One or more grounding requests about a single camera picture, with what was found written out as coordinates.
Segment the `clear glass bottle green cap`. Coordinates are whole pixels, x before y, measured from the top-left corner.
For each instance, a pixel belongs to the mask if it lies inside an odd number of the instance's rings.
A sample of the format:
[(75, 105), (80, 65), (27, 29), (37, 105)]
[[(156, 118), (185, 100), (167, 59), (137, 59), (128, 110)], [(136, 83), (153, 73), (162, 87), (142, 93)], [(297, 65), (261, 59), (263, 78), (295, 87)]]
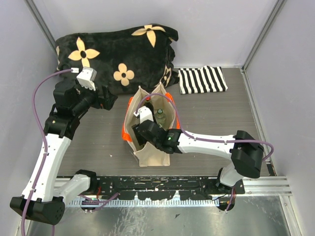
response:
[(164, 113), (163, 109), (158, 109), (155, 113), (155, 119), (159, 127), (164, 127), (166, 123), (166, 114)]

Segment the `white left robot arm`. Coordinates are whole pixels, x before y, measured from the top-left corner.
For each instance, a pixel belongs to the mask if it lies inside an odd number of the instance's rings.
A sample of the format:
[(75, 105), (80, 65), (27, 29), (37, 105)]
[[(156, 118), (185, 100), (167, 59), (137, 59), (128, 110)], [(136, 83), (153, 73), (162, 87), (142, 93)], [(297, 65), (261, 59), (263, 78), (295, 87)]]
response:
[[(99, 89), (104, 97), (99, 96)], [(55, 188), (55, 181), (80, 119), (90, 107), (110, 110), (117, 96), (106, 86), (98, 88), (94, 82), (81, 79), (57, 83), (53, 95), (55, 104), (42, 127), (44, 140), (34, 171), (22, 194), (12, 197), (10, 208), (28, 220), (54, 226), (78, 195), (92, 195), (100, 190), (92, 171), (78, 170), (59, 188)]]

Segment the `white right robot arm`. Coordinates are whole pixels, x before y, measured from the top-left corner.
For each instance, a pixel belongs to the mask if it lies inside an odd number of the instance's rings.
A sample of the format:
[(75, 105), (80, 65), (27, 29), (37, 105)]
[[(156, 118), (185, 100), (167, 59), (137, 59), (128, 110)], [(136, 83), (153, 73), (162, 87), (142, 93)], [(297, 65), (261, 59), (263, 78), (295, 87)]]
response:
[(228, 136), (201, 135), (181, 129), (164, 130), (150, 120), (135, 125), (133, 130), (140, 144), (149, 143), (167, 154), (202, 153), (230, 160), (217, 176), (215, 186), (220, 193), (228, 193), (244, 177), (260, 178), (264, 148), (246, 131)]

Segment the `beige canvas bag orange handles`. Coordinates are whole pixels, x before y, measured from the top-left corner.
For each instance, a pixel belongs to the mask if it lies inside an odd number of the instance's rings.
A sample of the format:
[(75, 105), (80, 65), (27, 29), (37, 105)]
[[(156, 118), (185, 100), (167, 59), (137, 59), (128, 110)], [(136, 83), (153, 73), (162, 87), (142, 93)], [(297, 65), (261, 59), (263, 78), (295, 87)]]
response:
[[(161, 83), (157, 85), (157, 87), (153, 90), (153, 93), (157, 94), (151, 97), (154, 110), (157, 111), (158, 109), (162, 109), (166, 114), (166, 121), (163, 125), (163, 128), (172, 128), (174, 124), (177, 128), (180, 128), (176, 112), (173, 107), (175, 102), (172, 95), (165, 90)], [(169, 166), (169, 154), (158, 150), (150, 143), (139, 145), (134, 131), (132, 130), (132, 126), (139, 123), (139, 119), (135, 117), (134, 112), (141, 100), (148, 94), (149, 93), (147, 91), (141, 87), (138, 87), (135, 95), (129, 99), (122, 127), (122, 139), (126, 141), (131, 147), (132, 154), (135, 156), (140, 167)]]

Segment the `cola bottle red cap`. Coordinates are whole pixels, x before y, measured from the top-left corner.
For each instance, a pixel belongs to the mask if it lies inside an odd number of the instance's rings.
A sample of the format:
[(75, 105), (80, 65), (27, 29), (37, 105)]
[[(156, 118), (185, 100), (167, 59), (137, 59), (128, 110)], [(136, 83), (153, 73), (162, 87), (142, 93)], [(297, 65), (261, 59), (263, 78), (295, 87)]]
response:
[(153, 107), (152, 100), (151, 100), (150, 96), (145, 98), (144, 106), (149, 108), (151, 113), (152, 113), (152, 116), (154, 116), (154, 107)]

